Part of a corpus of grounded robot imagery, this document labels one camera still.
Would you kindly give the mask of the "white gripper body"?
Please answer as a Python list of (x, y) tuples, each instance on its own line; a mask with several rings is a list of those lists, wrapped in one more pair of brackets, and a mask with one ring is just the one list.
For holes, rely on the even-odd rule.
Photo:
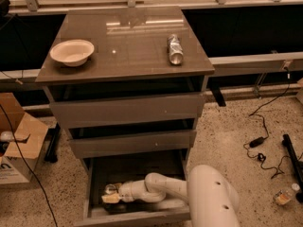
[(123, 183), (118, 189), (119, 197), (124, 202), (143, 201), (147, 193), (143, 180)]

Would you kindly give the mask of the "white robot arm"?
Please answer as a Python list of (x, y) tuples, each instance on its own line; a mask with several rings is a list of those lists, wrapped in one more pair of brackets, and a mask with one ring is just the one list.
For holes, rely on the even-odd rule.
[(212, 166), (195, 166), (187, 180), (152, 172), (144, 180), (107, 184), (101, 199), (104, 203), (155, 203), (167, 195), (188, 204), (193, 227), (240, 227), (239, 194)]

